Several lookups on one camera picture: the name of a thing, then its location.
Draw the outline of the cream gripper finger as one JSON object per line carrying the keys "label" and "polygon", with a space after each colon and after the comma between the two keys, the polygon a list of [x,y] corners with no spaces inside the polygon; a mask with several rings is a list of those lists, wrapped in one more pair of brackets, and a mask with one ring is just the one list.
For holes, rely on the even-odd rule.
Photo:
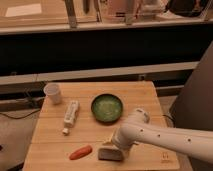
{"label": "cream gripper finger", "polygon": [[112,139],[113,139],[113,134],[111,134],[106,140],[104,140],[102,145],[113,145]]}

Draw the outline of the dark robot base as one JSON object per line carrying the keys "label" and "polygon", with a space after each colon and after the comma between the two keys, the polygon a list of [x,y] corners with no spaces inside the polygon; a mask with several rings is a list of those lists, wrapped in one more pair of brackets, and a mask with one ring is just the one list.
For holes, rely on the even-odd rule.
{"label": "dark robot base", "polygon": [[203,152],[212,159],[189,157],[194,171],[213,171],[213,41],[193,70],[184,87],[169,110],[177,128],[195,132],[187,143],[192,145],[197,138],[196,152]]}

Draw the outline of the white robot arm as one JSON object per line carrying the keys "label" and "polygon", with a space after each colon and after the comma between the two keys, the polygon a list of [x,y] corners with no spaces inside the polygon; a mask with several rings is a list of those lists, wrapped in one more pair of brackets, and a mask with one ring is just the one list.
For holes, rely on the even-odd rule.
{"label": "white robot arm", "polygon": [[149,121],[146,111],[134,109],[104,144],[129,151],[136,142],[146,143],[213,164],[213,131],[162,127]]}

